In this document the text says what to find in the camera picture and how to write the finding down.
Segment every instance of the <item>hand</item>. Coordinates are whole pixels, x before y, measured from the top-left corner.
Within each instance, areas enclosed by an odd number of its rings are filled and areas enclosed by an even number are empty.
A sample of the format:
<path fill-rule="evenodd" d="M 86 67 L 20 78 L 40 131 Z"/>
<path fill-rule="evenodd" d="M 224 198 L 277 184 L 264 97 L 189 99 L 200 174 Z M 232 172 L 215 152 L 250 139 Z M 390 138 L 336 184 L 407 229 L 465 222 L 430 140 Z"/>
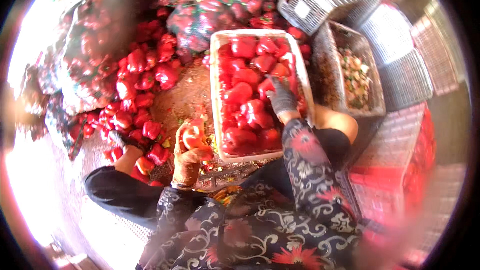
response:
<path fill-rule="evenodd" d="M 282 83 L 271 75 L 267 75 L 272 80 L 275 92 L 267 91 L 267 97 L 272 102 L 273 111 L 283 124 L 287 124 L 291 119 L 301 118 L 297 111 L 297 99 L 295 95 Z"/>
<path fill-rule="evenodd" d="M 201 157 L 204 152 L 198 148 L 188 150 L 183 144 L 183 133 L 188 128 L 190 119 L 186 119 L 175 135 L 175 170 L 172 181 L 178 185 L 193 186 L 198 179 Z"/>

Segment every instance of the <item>gray knit glove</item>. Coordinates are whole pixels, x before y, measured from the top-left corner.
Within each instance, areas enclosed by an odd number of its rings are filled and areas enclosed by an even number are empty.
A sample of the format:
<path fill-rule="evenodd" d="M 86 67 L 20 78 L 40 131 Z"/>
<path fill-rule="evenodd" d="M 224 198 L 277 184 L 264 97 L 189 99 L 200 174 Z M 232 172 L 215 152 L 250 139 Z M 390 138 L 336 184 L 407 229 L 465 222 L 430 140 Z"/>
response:
<path fill-rule="evenodd" d="M 275 87 L 275 92 L 267 91 L 267 97 L 272 102 L 273 111 L 277 117 L 280 117 L 281 114 L 285 112 L 296 112 L 297 111 L 297 98 L 289 90 L 288 87 L 282 85 L 282 83 L 271 75 L 267 75 L 267 78 L 271 79 L 273 86 Z"/>

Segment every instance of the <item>white plastic tub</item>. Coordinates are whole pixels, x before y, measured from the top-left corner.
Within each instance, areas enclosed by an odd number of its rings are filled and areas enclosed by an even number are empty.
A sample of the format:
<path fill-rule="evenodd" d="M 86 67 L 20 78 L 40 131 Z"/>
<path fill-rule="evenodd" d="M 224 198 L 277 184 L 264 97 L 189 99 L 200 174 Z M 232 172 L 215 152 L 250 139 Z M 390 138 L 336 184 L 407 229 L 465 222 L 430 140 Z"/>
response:
<path fill-rule="evenodd" d="M 307 104 L 307 122 L 310 126 L 315 123 L 315 104 L 312 96 L 312 89 L 310 88 L 310 81 L 308 79 L 307 70 L 303 63 L 302 53 L 297 44 L 297 41 L 291 34 L 279 29 L 237 29 L 237 30 L 223 30 L 218 31 L 212 35 L 210 42 L 210 86 L 212 90 L 212 110 L 213 110 L 213 124 L 215 125 L 215 137 L 218 146 L 218 155 L 226 163 L 242 163 L 258 161 L 263 159 L 275 159 L 282 156 L 281 150 L 266 152 L 263 154 L 254 154 L 248 156 L 234 156 L 222 151 L 223 132 L 222 132 L 222 118 L 220 111 L 222 109 L 222 101 L 220 100 L 220 82 L 219 82 L 219 48 L 229 42 L 232 37 L 272 37 L 285 38 L 291 48 L 291 52 L 296 56 L 297 61 L 297 79 L 298 84 L 301 85 L 303 96 Z"/>

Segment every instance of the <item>bracelet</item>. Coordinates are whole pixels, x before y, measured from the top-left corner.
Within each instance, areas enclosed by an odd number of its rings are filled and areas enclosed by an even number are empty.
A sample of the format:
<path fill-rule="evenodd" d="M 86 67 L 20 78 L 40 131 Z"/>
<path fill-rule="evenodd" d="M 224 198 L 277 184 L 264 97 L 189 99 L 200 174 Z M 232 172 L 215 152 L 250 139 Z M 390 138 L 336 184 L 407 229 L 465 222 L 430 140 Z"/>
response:
<path fill-rule="evenodd" d="M 174 183 L 174 182 L 171 182 L 170 185 L 172 186 L 173 189 L 178 189 L 178 190 L 182 190 L 182 191 L 191 191 L 194 186 L 193 185 L 183 185 L 183 184 L 179 184 L 179 183 Z"/>

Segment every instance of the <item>patterned clothing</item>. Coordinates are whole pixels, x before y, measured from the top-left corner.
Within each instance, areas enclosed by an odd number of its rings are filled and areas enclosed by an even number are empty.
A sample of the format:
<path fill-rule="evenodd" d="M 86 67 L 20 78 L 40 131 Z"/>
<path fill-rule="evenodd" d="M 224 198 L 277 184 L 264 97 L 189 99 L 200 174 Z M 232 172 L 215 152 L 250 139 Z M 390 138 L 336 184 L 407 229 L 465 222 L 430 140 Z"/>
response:
<path fill-rule="evenodd" d="M 262 181 L 201 206 L 195 192 L 166 187 L 137 268 L 351 269 L 359 236 L 326 153 L 303 119 L 282 138 L 294 202 Z"/>

